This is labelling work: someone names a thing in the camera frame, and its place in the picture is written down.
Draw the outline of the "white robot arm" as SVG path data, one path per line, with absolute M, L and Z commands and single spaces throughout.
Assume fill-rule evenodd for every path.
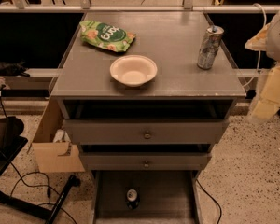
M 276 65 L 264 77 L 258 78 L 257 94 L 249 107 L 248 120 L 263 123 L 280 109 L 280 10 L 259 32 L 246 41 L 245 48 L 264 51 Z

